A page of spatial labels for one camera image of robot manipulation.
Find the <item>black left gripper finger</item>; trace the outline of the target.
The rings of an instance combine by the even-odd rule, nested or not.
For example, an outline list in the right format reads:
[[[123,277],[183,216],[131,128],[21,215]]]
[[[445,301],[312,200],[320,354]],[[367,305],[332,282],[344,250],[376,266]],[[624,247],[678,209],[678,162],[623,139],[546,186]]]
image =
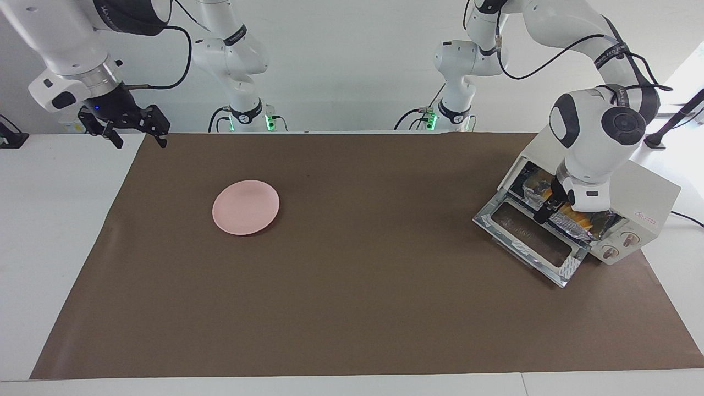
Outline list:
[[[536,211],[533,220],[538,224],[546,223],[553,214],[558,212],[562,207],[562,201],[546,200],[543,205]]]

